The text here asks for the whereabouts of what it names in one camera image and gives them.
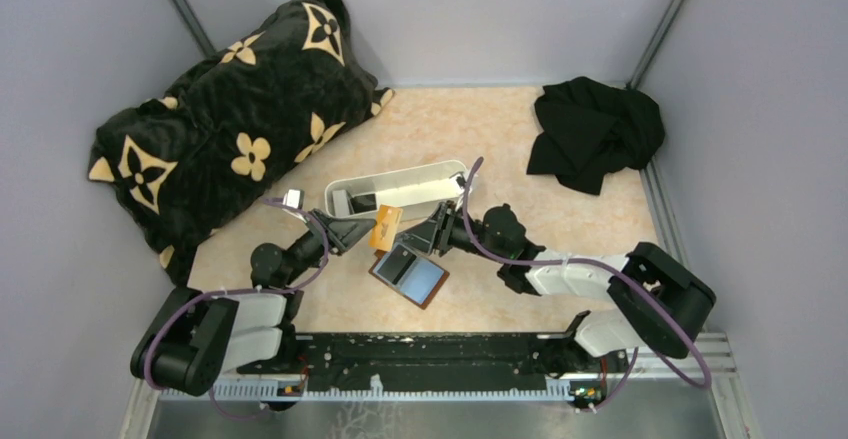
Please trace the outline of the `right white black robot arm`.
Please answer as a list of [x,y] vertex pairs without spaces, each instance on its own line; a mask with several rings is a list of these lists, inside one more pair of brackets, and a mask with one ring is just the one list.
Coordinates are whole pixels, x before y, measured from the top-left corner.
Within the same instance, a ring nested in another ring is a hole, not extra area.
[[498,277],[518,294],[580,296],[612,304],[572,322],[563,357],[576,371],[590,370],[603,355],[648,347],[684,359],[716,303],[701,279],[651,242],[624,254],[580,256],[537,245],[507,204],[480,220],[444,201],[397,242],[429,255],[452,249],[499,263]]

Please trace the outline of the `brown leather card holder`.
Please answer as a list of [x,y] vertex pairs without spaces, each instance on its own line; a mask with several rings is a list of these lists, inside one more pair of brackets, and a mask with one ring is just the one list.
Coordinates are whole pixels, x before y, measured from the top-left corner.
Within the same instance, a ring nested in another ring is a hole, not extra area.
[[369,269],[369,274],[417,308],[426,310],[449,278],[449,272],[428,257],[421,255],[418,251],[414,249],[410,250],[417,255],[417,259],[397,286],[383,281],[374,273],[375,266],[386,253],[384,251],[381,251],[381,255]]

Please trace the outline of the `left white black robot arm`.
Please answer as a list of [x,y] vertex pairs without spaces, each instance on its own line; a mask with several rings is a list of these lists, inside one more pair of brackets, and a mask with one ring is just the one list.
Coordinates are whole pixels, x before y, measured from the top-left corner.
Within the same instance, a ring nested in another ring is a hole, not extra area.
[[262,204],[301,220],[303,235],[283,248],[262,243],[251,253],[251,284],[202,292],[176,287],[140,339],[130,360],[131,374],[154,390],[190,396],[210,392],[219,375],[263,361],[277,373],[292,370],[298,343],[287,338],[305,289],[340,256],[371,233],[371,218],[336,218],[304,210],[297,190]]

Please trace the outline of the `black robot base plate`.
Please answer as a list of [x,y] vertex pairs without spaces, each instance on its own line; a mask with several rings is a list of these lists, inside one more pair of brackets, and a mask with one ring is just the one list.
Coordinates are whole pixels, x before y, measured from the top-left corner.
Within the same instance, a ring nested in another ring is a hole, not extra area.
[[310,392],[543,391],[564,374],[622,373],[626,356],[594,358],[562,333],[295,333],[276,356],[239,367],[245,375],[304,374]]

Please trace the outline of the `white oblong plastic tray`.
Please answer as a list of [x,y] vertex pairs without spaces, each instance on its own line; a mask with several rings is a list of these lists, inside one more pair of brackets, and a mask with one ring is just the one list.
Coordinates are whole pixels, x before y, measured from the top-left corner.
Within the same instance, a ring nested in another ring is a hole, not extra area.
[[[458,160],[399,169],[366,176],[339,179],[324,191],[324,209],[333,215],[332,191],[346,190],[350,198],[375,194],[378,206],[389,205],[403,209],[402,220],[425,219],[443,201],[461,198],[469,168]],[[341,219],[375,219],[378,209],[371,213],[351,214]]]

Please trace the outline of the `black credit card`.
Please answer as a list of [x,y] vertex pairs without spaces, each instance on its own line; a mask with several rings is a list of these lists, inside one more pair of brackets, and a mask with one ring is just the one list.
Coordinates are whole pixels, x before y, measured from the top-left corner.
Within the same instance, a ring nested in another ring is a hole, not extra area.
[[350,209],[353,214],[365,214],[376,211],[379,208],[376,195],[361,194],[350,198]]

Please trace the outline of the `black cloth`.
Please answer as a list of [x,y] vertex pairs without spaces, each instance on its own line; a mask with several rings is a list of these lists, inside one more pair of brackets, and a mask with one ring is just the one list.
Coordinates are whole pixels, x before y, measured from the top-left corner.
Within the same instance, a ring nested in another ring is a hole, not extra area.
[[650,96],[585,76],[545,85],[534,113],[541,132],[526,173],[553,176],[594,196],[607,175],[646,168],[666,138],[660,107]]

